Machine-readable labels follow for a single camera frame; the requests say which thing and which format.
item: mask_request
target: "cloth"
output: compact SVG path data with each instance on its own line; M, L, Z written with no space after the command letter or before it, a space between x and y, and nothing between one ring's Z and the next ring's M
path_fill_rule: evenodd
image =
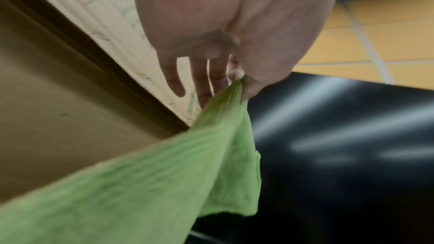
M198 216L257 211L261 179L242 84L186 133L0 208L0 244L180 244Z

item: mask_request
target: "skin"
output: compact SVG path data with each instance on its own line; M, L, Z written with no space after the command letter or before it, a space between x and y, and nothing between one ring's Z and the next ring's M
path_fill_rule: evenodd
M324 27L335 0L136 0L161 70L182 97L176 60L188 56L203 108L244 75L243 100L285 79Z

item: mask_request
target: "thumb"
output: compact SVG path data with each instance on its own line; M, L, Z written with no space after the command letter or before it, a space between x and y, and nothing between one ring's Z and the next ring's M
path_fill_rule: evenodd
M257 95L263 88L265 88L265 84L260 81L255 80L254 78L245 75L243 77L243 101L247 101L250 98Z

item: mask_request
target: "finger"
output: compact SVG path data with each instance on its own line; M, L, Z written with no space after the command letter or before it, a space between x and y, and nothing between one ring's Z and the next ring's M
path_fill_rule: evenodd
M185 96L185 89L178 75L176 58L164 56L158 53L157 56L161 71L163 72L164 78L166 78L166 82L170 89L179 97Z
M228 56L209 60L209 79L211 80L214 94L219 93L227 87L227 59Z
M235 55L229 55L229 60L227 62L227 77L231 81L235 81L244 76L244 71L241 68L238 58Z
M243 77L243 101L247 101L250 98L257 95L266 85L251 78L248 75Z
M211 89L209 87L207 65L207 59L190 58L191 75L193 77L196 93L198 94L199 105L202 109L212 98Z

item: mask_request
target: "yellow tile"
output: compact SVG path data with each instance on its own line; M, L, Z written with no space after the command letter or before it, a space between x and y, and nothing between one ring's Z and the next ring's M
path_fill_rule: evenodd
M393 63L387 68L397 85L434 89L434 62Z
M383 82L374 64L298 65L295 72L351 78L371 82Z
M344 10L344 7L342 4L336 4L333 7L333 10L331 12L331 15L325 24L326 26L324 28L341 28L341 27L350 27L351 21L348 18L346 11Z
M434 59L434 20L372 25L365 32L384 61Z
M357 33L351 28L322 31L302 64L370 61Z
M354 0L348 7L362 25L434 19L434 0Z

